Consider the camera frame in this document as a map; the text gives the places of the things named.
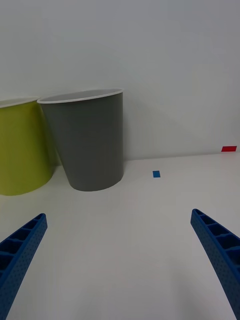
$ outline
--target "white wall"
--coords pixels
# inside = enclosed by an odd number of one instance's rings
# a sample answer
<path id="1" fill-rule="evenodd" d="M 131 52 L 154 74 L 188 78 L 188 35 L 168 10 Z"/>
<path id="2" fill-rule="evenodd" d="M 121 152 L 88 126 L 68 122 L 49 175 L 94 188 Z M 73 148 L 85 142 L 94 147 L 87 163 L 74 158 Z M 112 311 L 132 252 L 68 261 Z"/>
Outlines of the white wall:
<path id="1" fill-rule="evenodd" d="M 0 97 L 120 87 L 128 159 L 240 140 L 239 0 L 1 0 Z"/>

